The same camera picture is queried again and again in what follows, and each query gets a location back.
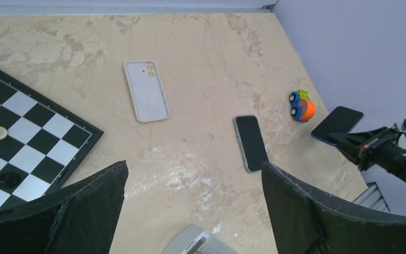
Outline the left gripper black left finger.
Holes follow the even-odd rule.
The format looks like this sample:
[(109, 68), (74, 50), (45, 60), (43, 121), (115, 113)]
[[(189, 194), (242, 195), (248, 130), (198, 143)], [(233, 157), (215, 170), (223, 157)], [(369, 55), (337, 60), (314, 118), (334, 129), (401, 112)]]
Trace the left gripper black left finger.
[(109, 253), (124, 202), (126, 162), (0, 211), (0, 253)]

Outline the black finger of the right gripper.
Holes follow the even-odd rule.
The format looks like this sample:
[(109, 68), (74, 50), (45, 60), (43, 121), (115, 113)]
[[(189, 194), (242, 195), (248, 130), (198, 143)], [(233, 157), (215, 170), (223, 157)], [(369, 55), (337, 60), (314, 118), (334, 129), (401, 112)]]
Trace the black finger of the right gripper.
[(391, 129), (382, 127), (359, 133), (330, 133), (329, 137), (336, 143), (335, 147), (352, 163), (368, 163), (371, 152), (380, 139), (390, 134)]

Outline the blue smartphone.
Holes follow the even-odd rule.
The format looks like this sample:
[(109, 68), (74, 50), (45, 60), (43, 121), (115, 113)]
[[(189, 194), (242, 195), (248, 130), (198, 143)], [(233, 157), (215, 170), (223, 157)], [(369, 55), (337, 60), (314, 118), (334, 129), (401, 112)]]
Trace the blue smartphone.
[(328, 145), (335, 146), (336, 143), (329, 137), (329, 134), (349, 133), (363, 116), (364, 114), (360, 111), (338, 106), (311, 131), (311, 136)]

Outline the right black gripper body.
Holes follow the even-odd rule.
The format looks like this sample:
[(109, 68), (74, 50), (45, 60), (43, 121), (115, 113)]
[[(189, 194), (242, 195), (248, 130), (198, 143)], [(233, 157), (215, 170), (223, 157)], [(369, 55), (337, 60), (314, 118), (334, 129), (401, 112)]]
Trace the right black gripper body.
[(356, 133), (358, 170), (367, 171), (377, 164), (388, 172), (398, 172), (398, 150), (394, 144), (398, 134), (394, 128)]

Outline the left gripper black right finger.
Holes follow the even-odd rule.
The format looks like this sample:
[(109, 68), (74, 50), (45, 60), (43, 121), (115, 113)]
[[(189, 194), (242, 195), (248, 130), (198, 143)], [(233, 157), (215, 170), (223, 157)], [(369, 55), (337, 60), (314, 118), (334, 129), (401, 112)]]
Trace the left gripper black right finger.
[(354, 204), (269, 162), (261, 177), (279, 253), (406, 253), (406, 216)]

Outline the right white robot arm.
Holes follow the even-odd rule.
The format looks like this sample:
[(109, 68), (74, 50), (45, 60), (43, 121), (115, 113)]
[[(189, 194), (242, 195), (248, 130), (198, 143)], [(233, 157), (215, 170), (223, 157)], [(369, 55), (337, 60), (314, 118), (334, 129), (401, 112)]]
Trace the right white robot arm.
[(401, 136), (406, 137), (405, 132), (395, 127), (382, 127), (368, 132), (330, 133), (328, 136), (359, 171), (378, 165), (406, 183), (406, 148), (396, 143)]

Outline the white phone case with phone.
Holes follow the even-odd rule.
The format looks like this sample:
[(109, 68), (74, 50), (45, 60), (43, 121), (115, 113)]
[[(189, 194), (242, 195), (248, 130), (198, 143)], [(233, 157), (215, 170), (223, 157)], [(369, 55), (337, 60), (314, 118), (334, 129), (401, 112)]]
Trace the white phone case with phone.
[(149, 123), (169, 118), (170, 110), (155, 62), (127, 61), (124, 71), (136, 119)]

